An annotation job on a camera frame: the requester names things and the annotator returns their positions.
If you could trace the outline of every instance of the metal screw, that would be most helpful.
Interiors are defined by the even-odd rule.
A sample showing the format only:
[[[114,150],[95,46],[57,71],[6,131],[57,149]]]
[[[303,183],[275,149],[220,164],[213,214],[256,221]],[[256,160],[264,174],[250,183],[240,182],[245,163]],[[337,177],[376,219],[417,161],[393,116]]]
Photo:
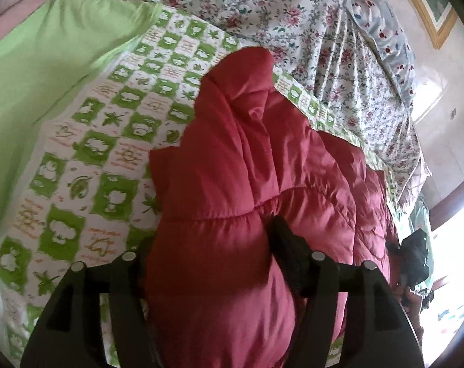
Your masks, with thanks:
[[[85,267],[85,264],[83,262],[74,262],[74,264],[72,264],[70,268],[72,271],[78,272],[84,267]]]
[[[369,270],[376,270],[377,269],[377,265],[375,263],[373,263],[371,260],[366,260],[366,262],[364,262],[363,265],[365,266],[365,268],[367,268]]]
[[[317,260],[317,262],[321,262],[325,258],[326,258],[326,255],[322,252],[315,251],[314,253],[312,253],[312,259]]]
[[[123,253],[123,255],[121,256],[121,258],[125,261],[125,262],[130,262],[131,260],[134,260],[135,257],[137,257],[137,254],[135,252],[125,252]]]

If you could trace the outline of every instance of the white wall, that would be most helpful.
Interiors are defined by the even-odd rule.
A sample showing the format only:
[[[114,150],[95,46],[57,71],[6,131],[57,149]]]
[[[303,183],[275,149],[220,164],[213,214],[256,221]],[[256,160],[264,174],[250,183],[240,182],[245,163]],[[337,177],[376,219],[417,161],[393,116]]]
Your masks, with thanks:
[[[414,113],[417,115],[437,101],[416,123],[424,156],[433,173],[423,188],[431,208],[464,180],[464,26],[458,20],[443,47],[435,50],[410,1],[387,1],[416,54],[422,86]],[[457,114],[451,120],[453,109]]]

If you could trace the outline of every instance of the picture frame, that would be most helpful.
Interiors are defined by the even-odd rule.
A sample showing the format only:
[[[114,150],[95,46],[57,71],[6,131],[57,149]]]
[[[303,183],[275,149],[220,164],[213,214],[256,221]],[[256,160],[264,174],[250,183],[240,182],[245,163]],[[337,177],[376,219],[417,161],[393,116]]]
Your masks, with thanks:
[[[457,22],[458,15],[448,0],[411,0],[434,49],[440,49]]]

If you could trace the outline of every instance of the green fabric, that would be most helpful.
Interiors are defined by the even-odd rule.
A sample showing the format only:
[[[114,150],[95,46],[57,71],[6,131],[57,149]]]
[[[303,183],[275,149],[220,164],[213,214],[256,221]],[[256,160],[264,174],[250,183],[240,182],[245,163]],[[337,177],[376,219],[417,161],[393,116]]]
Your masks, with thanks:
[[[160,4],[49,0],[0,41],[0,223],[42,122],[156,21]]]

